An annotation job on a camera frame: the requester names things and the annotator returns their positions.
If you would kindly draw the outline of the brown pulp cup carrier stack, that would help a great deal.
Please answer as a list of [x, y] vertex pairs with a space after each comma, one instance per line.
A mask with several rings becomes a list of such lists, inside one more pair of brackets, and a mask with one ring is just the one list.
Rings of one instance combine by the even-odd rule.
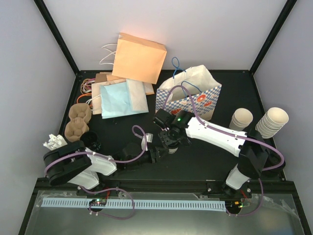
[[89, 131], [88, 123], [91, 115], [91, 108], [86, 103], [77, 103], [71, 106], [68, 113], [70, 122], [65, 128], [65, 138], [69, 142], [78, 141], [84, 133]]

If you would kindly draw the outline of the orange paper bag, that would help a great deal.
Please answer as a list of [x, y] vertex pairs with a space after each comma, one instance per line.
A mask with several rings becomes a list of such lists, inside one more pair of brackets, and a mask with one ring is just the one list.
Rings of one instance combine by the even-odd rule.
[[166, 54], [163, 44], [120, 33], [112, 75], [156, 84]]

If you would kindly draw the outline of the light blue paper bag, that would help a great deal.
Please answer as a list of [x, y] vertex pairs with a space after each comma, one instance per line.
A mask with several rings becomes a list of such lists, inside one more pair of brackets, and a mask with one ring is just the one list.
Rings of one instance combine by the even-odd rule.
[[129, 116], [134, 114], [130, 105], [127, 83], [100, 86], [102, 119]]

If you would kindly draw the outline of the white paper bag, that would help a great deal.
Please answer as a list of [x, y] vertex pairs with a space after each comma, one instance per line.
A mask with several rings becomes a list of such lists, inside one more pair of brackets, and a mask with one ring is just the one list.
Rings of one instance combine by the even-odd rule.
[[141, 81], [127, 79], [131, 111], [134, 113], [148, 113], [148, 103], [144, 85]]

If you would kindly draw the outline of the short stack paper cups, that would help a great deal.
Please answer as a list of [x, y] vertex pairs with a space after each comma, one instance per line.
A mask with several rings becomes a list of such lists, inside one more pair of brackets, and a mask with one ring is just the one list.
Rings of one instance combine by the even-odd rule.
[[253, 121], [253, 114], [245, 108], [237, 109], [229, 124], [229, 128], [235, 131], [242, 131]]

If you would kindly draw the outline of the brown flat paper bag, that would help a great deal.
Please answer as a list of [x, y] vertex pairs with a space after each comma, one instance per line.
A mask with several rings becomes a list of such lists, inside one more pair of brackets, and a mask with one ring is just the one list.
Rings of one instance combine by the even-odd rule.
[[100, 73], [97, 73], [96, 76], [95, 76], [95, 83], [101, 83], [101, 82], [106, 82], [108, 79], [107, 79], [107, 76], [108, 75], [111, 75], [110, 72], [100, 72]]

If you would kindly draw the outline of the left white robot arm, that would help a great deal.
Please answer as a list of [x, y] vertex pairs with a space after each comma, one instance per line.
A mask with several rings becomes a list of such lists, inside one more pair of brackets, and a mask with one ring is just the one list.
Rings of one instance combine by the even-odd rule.
[[44, 173], [50, 185], [71, 183], [88, 189], [93, 195], [100, 195], [105, 190], [101, 176], [134, 171], [144, 165], [156, 164], [167, 155], [166, 148], [153, 145], [153, 134], [134, 125], [132, 130], [136, 129], [141, 132], [134, 134], [140, 138], [141, 144], [130, 143], [113, 155], [97, 153], [100, 148], [94, 132], [88, 132], [88, 137], [83, 141], [72, 143], [66, 143], [59, 136], [60, 141], [43, 156]]

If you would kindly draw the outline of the blue checkered paper bag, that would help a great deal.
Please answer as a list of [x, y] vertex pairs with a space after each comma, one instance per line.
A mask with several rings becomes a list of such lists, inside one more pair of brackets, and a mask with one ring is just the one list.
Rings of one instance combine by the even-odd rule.
[[211, 120], [219, 99], [222, 84], [217, 82], [204, 65], [182, 69], [177, 57], [172, 58], [175, 70], [156, 91], [156, 110], [164, 109], [171, 114], [179, 111], [193, 112], [194, 101], [198, 115]]

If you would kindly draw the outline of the tall stack paper cups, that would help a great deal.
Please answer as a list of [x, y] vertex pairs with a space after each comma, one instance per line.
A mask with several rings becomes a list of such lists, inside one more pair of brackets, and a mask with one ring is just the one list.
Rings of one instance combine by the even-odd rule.
[[278, 107], [272, 107], [258, 121], [255, 129], [263, 139], [269, 139], [276, 135], [288, 121], [289, 115], [286, 111]]

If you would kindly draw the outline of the beige kraft paper bag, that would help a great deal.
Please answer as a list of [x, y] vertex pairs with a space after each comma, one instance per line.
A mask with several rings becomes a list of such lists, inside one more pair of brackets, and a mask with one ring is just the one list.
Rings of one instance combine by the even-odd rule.
[[93, 83], [91, 85], [91, 102], [92, 102], [92, 114], [93, 115], [98, 115], [102, 113], [100, 86], [108, 86], [108, 85], [118, 84], [122, 82], [126, 82], [126, 79], [117, 79], [117, 80], [112, 80], [112, 81]]

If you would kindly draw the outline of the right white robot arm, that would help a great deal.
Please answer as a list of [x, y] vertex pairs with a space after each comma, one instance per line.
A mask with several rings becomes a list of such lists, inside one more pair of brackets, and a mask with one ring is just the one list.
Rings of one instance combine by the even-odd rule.
[[179, 109], [174, 113], [167, 101], [172, 91], [157, 90], [154, 123], [161, 128], [159, 138], [170, 153], [180, 145], [190, 146], [191, 139], [198, 139], [226, 150], [238, 158], [238, 163], [228, 174], [222, 190], [225, 196], [234, 197], [251, 179], [259, 179], [264, 171], [283, 168], [285, 159], [275, 147], [264, 142], [256, 130], [249, 133], [235, 131], [200, 118], [195, 100], [189, 97], [192, 110]]

